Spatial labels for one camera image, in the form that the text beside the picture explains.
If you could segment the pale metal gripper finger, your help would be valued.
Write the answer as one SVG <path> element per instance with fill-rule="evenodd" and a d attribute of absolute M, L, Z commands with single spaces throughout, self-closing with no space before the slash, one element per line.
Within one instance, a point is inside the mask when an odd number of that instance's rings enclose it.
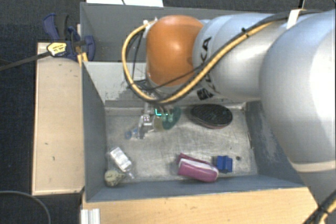
<path fill-rule="evenodd" d="M 146 133 L 152 132 L 154 130 L 153 117 L 150 115 L 145 116 L 145 129 Z"/>
<path fill-rule="evenodd" d="M 139 118 L 139 122 L 138 122 L 138 132 L 137 132 L 137 139 L 144 139 L 145 136 L 145 130 L 144 130 L 144 120 L 145 117 L 142 115 Z"/>

